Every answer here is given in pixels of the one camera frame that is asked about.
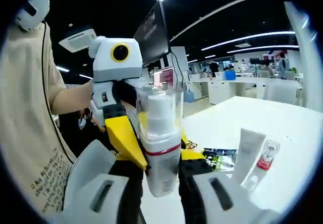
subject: monitor screen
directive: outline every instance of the monitor screen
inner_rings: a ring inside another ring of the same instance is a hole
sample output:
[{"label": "monitor screen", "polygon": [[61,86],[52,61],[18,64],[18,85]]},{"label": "monitor screen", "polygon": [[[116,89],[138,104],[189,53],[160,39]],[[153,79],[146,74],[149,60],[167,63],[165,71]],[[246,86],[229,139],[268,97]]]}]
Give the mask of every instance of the monitor screen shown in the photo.
[{"label": "monitor screen", "polygon": [[167,83],[170,87],[174,86],[174,68],[164,68],[156,71],[153,74],[153,85],[155,87],[162,87],[163,83]]},{"label": "monitor screen", "polygon": [[163,5],[160,1],[157,1],[150,10],[133,38],[139,43],[143,67],[161,59],[171,51]]}]

